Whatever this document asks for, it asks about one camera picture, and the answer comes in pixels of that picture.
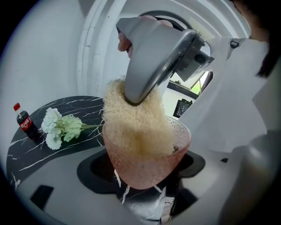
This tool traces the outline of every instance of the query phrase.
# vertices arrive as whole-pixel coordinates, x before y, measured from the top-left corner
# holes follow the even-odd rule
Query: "coca-cola bottle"
[[[30,139],[37,139],[39,136],[38,129],[30,119],[27,111],[22,110],[19,103],[14,105],[14,110],[17,114],[17,123],[19,124],[21,129],[27,134]]]

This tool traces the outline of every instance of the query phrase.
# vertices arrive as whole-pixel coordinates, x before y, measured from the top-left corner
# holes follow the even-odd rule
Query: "translucent pink bowl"
[[[148,189],[164,180],[185,155],[190,142],[190,131],[181,122],[167,117],[175,134],[174,146],[179,150],[168,156],[136,156],[114,145],[106,136],[106,123],[102,128],[105,147],[120,178],[135,189]]]

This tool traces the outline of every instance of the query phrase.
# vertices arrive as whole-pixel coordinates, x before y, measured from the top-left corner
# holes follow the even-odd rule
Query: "bottle label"
[[[22,123],[19,124],[19,126],[21,127],[22,130],[26,131],[30,125],[31,125],[32,121],[30,119],[30,117],[28,116],[25,121],[23,121]]]

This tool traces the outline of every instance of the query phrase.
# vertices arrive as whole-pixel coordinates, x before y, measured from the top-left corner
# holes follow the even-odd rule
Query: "white shirt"
[[[252,98],[266,83],[256,74],[268,45],[246,39],[229,56],[230,41],[210,42],[215,60],[206,70],[213,71],[213,80],[179,119],[191,131],[191,151],[231,152],[267,131]]]

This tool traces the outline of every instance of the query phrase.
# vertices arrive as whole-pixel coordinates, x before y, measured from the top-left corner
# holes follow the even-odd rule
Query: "dark hair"
[[[268,77],[274,68],[281,52],[281,43],[279,37],[279,1],[261,1],[261,0],[237,0],[247,6],[254,15],[259,18],[260,26],[269,33],[269,51],[265,58],[258,75]]]

